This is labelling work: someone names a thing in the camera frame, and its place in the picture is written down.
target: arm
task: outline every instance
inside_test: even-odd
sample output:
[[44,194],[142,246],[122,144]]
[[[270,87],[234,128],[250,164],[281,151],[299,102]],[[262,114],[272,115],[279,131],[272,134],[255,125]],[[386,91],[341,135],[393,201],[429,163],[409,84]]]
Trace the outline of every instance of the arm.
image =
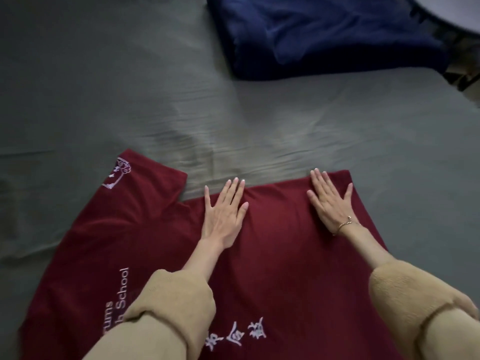
[[239,208],[245,181],[225,184],[214,207],[205,187],[205,220],[201,238],[178,272],[157,270],[124,314],[84,360],[195,360],[215,314],[207,282],[224,249],[242,228],[248,203]]
[[316,194],[307,195],[319,218],[373,269],[370,298],[400,353],[407,359],[480,359],[478,310],[470,298],[388,253],[355,216],[351,183],[342,199],[327,173],[315,169],[311,178]]

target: gray bed sheet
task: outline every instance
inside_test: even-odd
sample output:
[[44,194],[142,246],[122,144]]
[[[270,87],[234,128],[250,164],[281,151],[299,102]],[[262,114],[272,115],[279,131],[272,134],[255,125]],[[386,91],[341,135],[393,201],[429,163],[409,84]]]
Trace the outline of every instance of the gray bed sheet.
[[434,71],[234,80],[205,0],[2,0],[0,23],[0,358],[126,148],[187,172],[183,199],[349,169],[391,252],[480,303],[480,114]]

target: blue fabric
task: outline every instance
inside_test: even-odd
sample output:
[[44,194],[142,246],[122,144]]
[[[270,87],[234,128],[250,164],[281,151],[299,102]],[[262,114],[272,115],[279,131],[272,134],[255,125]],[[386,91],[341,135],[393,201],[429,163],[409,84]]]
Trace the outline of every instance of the blue fabric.
[[447,54],[397,0],[207,0],[234,74],[246,80],[427,67]]

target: sleeve cuff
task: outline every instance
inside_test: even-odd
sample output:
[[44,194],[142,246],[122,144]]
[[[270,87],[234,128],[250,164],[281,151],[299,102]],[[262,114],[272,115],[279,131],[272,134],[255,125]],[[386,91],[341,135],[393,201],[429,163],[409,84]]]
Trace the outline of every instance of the sleeve cuff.
[[188,359],[195,360],[205,344],[215,311],[213,293],[204,278],[187,270],[157,270],[123,318],[128,321],[151,312],[182,335]]
[[460,308],[478,318],[478,310],[468,296],[400,260],[373,271],[369,293],[401,355],[407,359],[421,359],[418,340],[423,329],[444,309]]

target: bracelet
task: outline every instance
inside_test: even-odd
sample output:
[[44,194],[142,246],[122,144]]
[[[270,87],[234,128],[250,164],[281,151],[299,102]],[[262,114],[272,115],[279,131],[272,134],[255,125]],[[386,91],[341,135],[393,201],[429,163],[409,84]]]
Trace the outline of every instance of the bracelet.
[[333,236],[337,236],[340,232],[340,229],[342,227],[344,227],[345,225],[348,225],[348,224],[352,224],[353,221],[352,221],[352,216],[347,216],[348,218],[348,221],[347,222],[344,222],[344,223],[341,223],[339,226],[338,226],[338,229],[336,229],[336,234],[333,234]]

